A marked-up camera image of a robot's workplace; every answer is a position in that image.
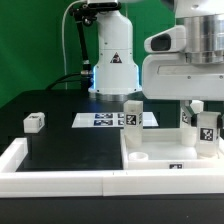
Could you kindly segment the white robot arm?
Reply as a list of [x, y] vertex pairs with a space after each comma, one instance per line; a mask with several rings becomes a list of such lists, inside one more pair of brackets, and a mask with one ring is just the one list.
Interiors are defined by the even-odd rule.
[[[175, 13], [175, 25], [144, 42], [148, 56], [142, 64], [142, 91], [149, 99], [180, 100], [192, 126], [202, 123], [202, 112], [190, 100], [224, 100], [224, 0], [161, 0]], [[95, 70], [96, 87], [115, 90], [104, 77], [134, 71], [131, 41], [109, 35], [118, 0], [87, 0], [87, 6], [109, 14], [102, 20], [101, 57]]]

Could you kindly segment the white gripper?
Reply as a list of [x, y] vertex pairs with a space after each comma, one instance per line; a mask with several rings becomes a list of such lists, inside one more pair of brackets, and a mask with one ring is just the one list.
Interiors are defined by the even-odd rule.
[[[148, 99], [183, 100], [181, 121], [197, 126], [189, 100], [224, 101], [224, 64], [193, 65], [180, 53], [152, 54], [142, 65], [142, 91]], [[217, 116], [217, 129], [224, 117]]]

